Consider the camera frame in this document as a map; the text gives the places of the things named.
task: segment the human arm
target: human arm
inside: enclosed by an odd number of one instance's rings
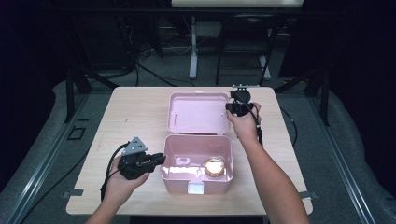
[[[254,115],[260,121],[255,104]],[[227,118],[233,124],[249,161],[256,189],[271,223],[309,223],[300,195],[285,172],[262,148],[251,114],[236,117],[227,111]]]
[[[131,197],[132,193],[149,178],[145,173],[135,180],[128,180],[118,172],[120,156],[114,159],[107,182],[105,198],[86,223],[111,223],[120,207]]]

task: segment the finger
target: finger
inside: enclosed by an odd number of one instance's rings
[[[149,179],[149,173],[144,173],[143,175],[139,176],[135,180],[131,180],[131,184],[134,188],[138,188],[143,185]]]
[[[226,110],[226,113],[227,113],[227,119],[228,119],[231,123],[233,123],[233,121],[235,120],[235,115],[232,114],[229,110]]]

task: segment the dark curtain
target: dark curtain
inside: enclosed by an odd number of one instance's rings
[[[64,61],[45,19],[35,1],[0,3],[0,190],[47,121],[52,88],[64,80]]]
[[[364,2],[362,17],[337,55],[330,71],[330,90],[355,121],[365,159],[378,182],[396,196],[396,5],[392,1]],[[339,9],[346,3],[304,0],[305,9]],[[298,77],[318,67],[331,46],[338,21],[299,20],[280,77]]]

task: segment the right hand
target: right hand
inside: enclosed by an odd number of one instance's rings
[[[253,103],[252,112],[256,118],[258,118],[259,123],[262,122],[262,118],[259,116],[260,108],[262,107],[258,103]],[[256,140],[257,141],[257,124],[250,113],[242,117],[237,117],[233,115],[229,110],[227,110],[227,119],[233,124],[233,129],[236,136],[240,140]]]

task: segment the wooden table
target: wooden table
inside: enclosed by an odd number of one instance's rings
[[[167,130],[169,98],[173,92],[226,92],[227,87],[119,87],[110,98],[106,112],[93,139],[75,189],[66,210],[72,215],[92,214],[100,204],[100,188],[113,152],[138,136],[148,146],[148,154],[163,152]],[[306,191],[304,179],[290,142],[274,91],[250,88],[252,102],[262,105],[263,146],[291,178],[297,190]],[[232,141],[234,178],[225,194],[170,194],[163,183],[160,167],[138,188],[119,210],[119,215],[142,216],[250,216],[265,215],[244,149],[233,128],[227,135]],[[312,203],[304,199],[306,212]]]

